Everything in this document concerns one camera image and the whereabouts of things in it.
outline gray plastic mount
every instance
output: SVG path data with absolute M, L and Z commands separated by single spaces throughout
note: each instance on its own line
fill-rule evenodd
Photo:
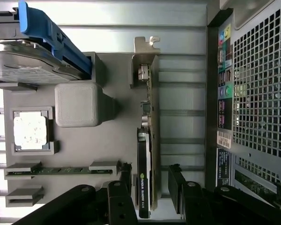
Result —
M 44 197 L 41 185 L 17 188 L 5 197 L 6 207 L 31 207 Z
M 20 82 L 0 82 L 0 89 L 10 91 L 37 91 L 37 87 Z
M 119 161 L 102 161 L 102 162 L 93 162 L 89 166 L 89 171 L 94 172 L 95 174 L 103 173 L 117 175 L 120 168 Z
M 23 163 L 15 163 L 4 169 L 4 179 L 6 180 L 31 180 L 34 176 L 9 176 L 8 173 L 21 173 L 32 172 L 33 170 L 41 167 L 42 162 L 40 160 L 31 160 Z
M 21 146 L 17 146 L 14 142 L 11 144 L 11 151 L 14 156 L 43 156 L 43 155 L 54 155 L 58 152 L 58 145 L 56 141 L 49 140 L 51 136 L 52 125 L 49 120 L 53 120 L 53 108 L 52 107 L 25 107 L 25 108 L 12 108 L 10 119 L 13 120 L 15 117 L 20 116 L 21 112 L 41 112 L 41 115 L 46 118 L 47 125 L 47 144 L 43 145 L 42 149 L 28 149 L 22 150 Z
M 56 123 L 64 128 L 96 127 L 115 117 L 115 100 L 90 81 L 55 86 Z

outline hard drive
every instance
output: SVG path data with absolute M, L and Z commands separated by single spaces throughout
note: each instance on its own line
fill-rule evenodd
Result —
M 45 84 L 86 78 L 86 73 L 58 60 L 38 43 L 0 40 L 0 81 Z
M 92 79 L 92 59 L 41 10 L 20 1 L 0 12 L 0 82 L 32 85 Z

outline sticker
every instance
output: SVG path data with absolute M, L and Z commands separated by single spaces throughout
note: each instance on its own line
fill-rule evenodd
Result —
M 229 24 L 224 30 L 224 42 L 231 37 L 231 24 Z
M 225 39 L 224 31 L 219 34 L 219 45 L 222 45 Z
M 230 155 L 224 149 L 217 149 L 215 186 L 230 184 Z
M 0 81 L 22 83 L 53 83 L 64 82 L 67 81 L 67 79 L 42 68 L 22 68 L 0 70 Z
M 232 136 L 226 132 L 217 131 L 216 143 L 227 149 L 231 149 Z
M 138 199 L 140 218 L 150 218 L 149 212 L 149 178 L 147 177 L 147 148 L 146 142 L 138 141 Z
M 225 61 L 225 67 L 228 68 L 228 67 L 231 67 L 232 66 L 232 60 L 226 60 Z
M 47 144 L 46 118 L 41 112 L 21 112 L 14 118 L 14 137 L 22 150 L 42 149 Z

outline ventilation grille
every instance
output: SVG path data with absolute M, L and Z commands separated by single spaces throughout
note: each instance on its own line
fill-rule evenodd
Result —
M 281 157 L 281 9 L 233 48 L 233 142 Z
M 240 165 L 241 167 L 251 171 L 252 173 L 258 175 L 259 177 L 262 177 L 272 183 L 279 183 L 279 175 L 275 174 L 274 172 L 271 172 L 267 170 L 266 168 L 263 168 L 261 166 L 258 166 L 250 161 L 247 161 L 243 158 L 238 158 L 238 161 L 236 161 L 236 164 Z

